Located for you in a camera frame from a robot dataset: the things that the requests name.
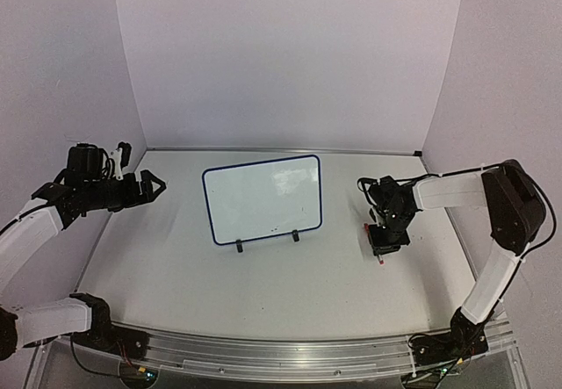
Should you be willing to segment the white marker pen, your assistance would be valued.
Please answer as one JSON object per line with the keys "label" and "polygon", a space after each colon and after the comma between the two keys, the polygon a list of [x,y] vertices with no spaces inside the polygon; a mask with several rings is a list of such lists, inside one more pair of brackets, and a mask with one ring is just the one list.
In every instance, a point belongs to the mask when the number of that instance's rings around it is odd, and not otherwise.
{"label": "white marker pen", "polygon": [[369,225],[369,230],[368,230],[368,231],[365,231],[365,232],[366,232],[366,234],[367,234],[368,242],[369,242],[369,245],[370,245],[370,247],[371,247],[371,251],[372,251],[373,255],[377,258],[378,263],[379,263],[380,265],[384,265],[385,262],[384,262],[384,259],[383,259],[382,255],[378,252],[378,249],[373,245],[373,240],[372,240],[372,236],[371,236],[370,225]]}

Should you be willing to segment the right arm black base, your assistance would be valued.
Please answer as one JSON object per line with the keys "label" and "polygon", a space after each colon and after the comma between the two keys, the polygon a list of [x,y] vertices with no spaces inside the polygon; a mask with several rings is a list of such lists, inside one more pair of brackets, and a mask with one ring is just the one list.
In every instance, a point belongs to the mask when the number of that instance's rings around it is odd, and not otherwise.
{"label": "right arm black base", "polygon": [[484,329],[490,318],[491,315],[488,315],[482,322],[474,324],[458,308],[450,320],[448,331],[412,335],[407,345],[414,353],[415,364],[448,363],[486,353],[488,343]]}

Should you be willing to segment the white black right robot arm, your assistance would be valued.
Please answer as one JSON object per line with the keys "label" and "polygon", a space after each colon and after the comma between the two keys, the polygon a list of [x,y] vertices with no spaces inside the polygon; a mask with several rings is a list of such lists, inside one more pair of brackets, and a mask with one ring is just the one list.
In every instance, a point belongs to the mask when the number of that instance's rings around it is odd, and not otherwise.
{"label": "white black right robot arm", "polygon": [[524,258],[542,248],[535,239],[545,220],[556,228],[550,200],[516,160],[395,179],[361,177],[358,189],[370,205],[365,225],[373,255],[380,258],[409,245],[417,213],[454,207],[485,207],[493,247],[476,283],[450,321],[449,342],[467,346],[479,338]]}

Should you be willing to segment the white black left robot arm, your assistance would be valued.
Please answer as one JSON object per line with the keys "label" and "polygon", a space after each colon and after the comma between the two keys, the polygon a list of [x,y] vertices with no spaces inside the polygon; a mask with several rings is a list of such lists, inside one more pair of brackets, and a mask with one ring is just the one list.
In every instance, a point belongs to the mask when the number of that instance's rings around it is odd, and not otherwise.
{"label": "white black left robot arm", "polygon": [[[155,202],[166,183],[151,171],[126,173],[132,147],[120,142],[111,152],[89,143],[68,151],[67,165],[56,178],[36,190],[24,208],[1,230],[1,287],[50,240],[75,220],[94,211],[118,213]],[[88,293],[25,308],[1,310],[1,358],[63,335],[105,352],[144,355],[146,336],[112,323],[108,303]]]}

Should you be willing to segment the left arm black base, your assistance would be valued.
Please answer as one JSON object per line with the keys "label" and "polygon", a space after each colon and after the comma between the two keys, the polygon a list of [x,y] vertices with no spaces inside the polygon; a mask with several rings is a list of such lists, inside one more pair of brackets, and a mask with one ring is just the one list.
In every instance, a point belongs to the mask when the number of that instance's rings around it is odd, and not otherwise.
{"label": "left arm black base", "polygon": [[97,351],[121,355],[125,360],[142,360],[148,350],[148,333],[114,324],[106,301],[88,293],[76,292],[70,298],[86,304],[91,324],[86,331],[74,333],[71,341]]}

